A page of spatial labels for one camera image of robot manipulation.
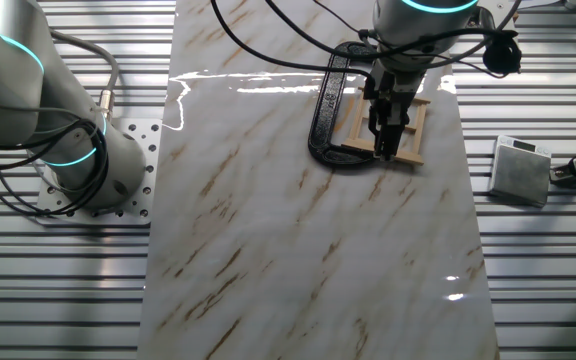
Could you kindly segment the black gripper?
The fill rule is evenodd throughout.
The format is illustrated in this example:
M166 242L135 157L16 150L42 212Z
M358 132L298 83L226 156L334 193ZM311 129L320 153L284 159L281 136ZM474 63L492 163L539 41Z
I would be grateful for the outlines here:
M425 76L424 71L388 72L373 67L377 98L369 108L369 130L374 135L374 152L381 160L392 160L397 154L405 126L409 123L408 109Z

